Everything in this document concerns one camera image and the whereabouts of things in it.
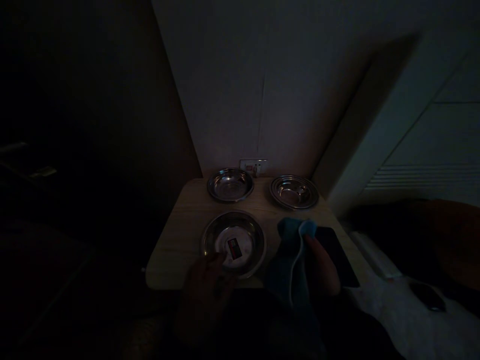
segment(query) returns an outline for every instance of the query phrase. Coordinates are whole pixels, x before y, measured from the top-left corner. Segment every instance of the floor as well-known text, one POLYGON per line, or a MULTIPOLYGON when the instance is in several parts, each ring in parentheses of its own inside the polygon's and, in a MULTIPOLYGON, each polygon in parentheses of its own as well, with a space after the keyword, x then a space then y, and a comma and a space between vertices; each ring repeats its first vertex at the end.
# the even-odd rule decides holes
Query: floor
POLYGON ((0 224, 0 357, 151 359, 178 298, 142 268, 41 224, 0 224))

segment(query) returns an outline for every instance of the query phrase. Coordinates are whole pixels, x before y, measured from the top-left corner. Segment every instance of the white wall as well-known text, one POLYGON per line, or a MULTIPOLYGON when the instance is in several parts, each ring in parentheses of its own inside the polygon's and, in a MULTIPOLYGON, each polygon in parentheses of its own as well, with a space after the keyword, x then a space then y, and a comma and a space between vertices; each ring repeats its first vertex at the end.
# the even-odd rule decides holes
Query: white wall
POLYGON ((152 4, 204 176, 250 157, 310 176, 380 46, 480 13, 466 0, 152 4))

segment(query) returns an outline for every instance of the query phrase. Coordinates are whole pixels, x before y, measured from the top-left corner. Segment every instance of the bowl rim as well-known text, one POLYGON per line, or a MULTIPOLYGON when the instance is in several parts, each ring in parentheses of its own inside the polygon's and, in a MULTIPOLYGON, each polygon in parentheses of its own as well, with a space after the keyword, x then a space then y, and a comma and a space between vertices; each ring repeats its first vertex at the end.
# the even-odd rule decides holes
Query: bowl rim
POLYGON ((249 212, 246 212, 246 211, 243 211, 243 210, 237 210, 237 209, 233 209, 233 210, 229 210, 229 211, 224 211, 222 212, 221 214, 215 216, 208 224, 207 226, 205 226, 205 229, 203 230, 203 232, 201 233, 201 237, 200 237, 200 256, 206 256, 205 255, 205 245, 204 245, 204 239, 206 238, 206 235, 207 235, 207 230, 209 229, 210 225, 212 225, 214 223, 215 220, 217 220, 219 217, 223 216, 223 215, 226 215, 226 214, 229 214, 229 213, 241 213, 241 214, 244 214, 244 215, 247 215, 249 217, 251 217, 253 219, 254 222, 256 222, 256 224, 258 225, 258 227, 260 228, 260 231, 263 235, 263 252, 260 256, 260 259, 257 261, 257 263, 255 264, 255 266, 253 266, 252 269, 250 269, 249 271, 247 271, 246 273, 242 274, 242 275, 239 275, 238 276, 238 279, 239 280, 243 280, 243 279, 248 279, 249 277, 251 277, 253 274, 255 274, 257 272, 257 270, 260 268, 260 266, 262 266, 263 262, 264 262, 264 259, 265 259, 265 256, 267 255, 267 246, 268 246, 268 243, 267 243, 267 237, 265 235, 265 231, 264 229, 262 228, 262 226, 260 225, 260 222, 257 220, 257 218, 255 216, 253 216, 251 213, 249 212))
POLYGON ((315 186, 315 184, 313 183, 313 181, 307 179, 307 178, 304 178, 304 177, 301 177, 301 176, 297 176, 297 175, 292 175, 292 174, 284 174, 284 175, 280 175, 280 176, 277 176, 276 178, 274 178, 271 182, 270 182, 270 186, 268 187, 268 189, 270 190, 270 195, 271 197, 281 206, 283 206, 284 208, 286 209, 289 209, 289 210, 293 210, 293 211, 304 211, 304 210, 309 210, 311 208, 313 208, 315 205, 317 205, 319 203, 319 200, 320 200, 320 193, 319 193, 319 190, 317 189, 317 187, 315 186), (301 181, 304 181, 308 184, 309 187, 311 187, 314 191, 315 191, 315 201, 308 205, 308 206, 294 206, 294 205, 289 205, 285 202, 282 201, 282 199, 276 195, 274 189, 273 189, 273 185, 274 183, 278 180, 278 179, 283 179, 283 178, 293 178, 294 180, 297 180, 297 179, 300 179, 301 181))
POLYGON ((218 200, 222 203, 238 203, 242 200, 245 200, 254 191, 254 188, 255 188, 255 182, 254 182, 254 178, 252 177, 252 175, 250 175, 248 172, 246 172, 245 170, 242 170, 239 167, 226 167, 226 168, 220 169, 220 170, 214 172, 212 175, 210 175, 210 177, 208 178, 208 181, 206 182, 206 189, 207 189, 208 193, 210 194, 210 196, 212 198, 214 198, 215 200, 218 200), (244 193, 239 198, 236 198, 236 199, 221 198, 221 197, 217 196, 213 192, 213 190, 211 189, 210 183, 213 181, 213 179, 216 178, 218 175, 220 175, 222 172, 227 172, 227 171, 236 171, 238 173, 243 173, 243 174, 246 175, 247 178, 250 179, 250 182, 251 182, 250 189, 248 189, 248 191, 246 193, 244 193))

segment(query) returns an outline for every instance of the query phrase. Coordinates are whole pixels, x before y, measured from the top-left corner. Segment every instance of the electrical outlet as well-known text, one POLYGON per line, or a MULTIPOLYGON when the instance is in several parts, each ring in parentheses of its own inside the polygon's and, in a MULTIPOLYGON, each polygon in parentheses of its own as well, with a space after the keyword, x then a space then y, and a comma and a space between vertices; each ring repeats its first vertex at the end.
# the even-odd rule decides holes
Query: electrical outlet
POLYGON ((240 160, 240 169, 246 171, 253 176, 260 176, 267 171, 268 160, 240 160))

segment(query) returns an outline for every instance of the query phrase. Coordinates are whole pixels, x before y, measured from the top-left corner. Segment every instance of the black phone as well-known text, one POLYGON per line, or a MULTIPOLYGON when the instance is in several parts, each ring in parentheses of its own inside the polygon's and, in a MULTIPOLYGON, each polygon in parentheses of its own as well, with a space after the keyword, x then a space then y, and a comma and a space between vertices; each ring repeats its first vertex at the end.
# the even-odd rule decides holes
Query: black phone
POLYGON ((422 283, 411 283, 411 291, 426 306, 436 312, 446 312, 445 301, 430 286, 422 283))

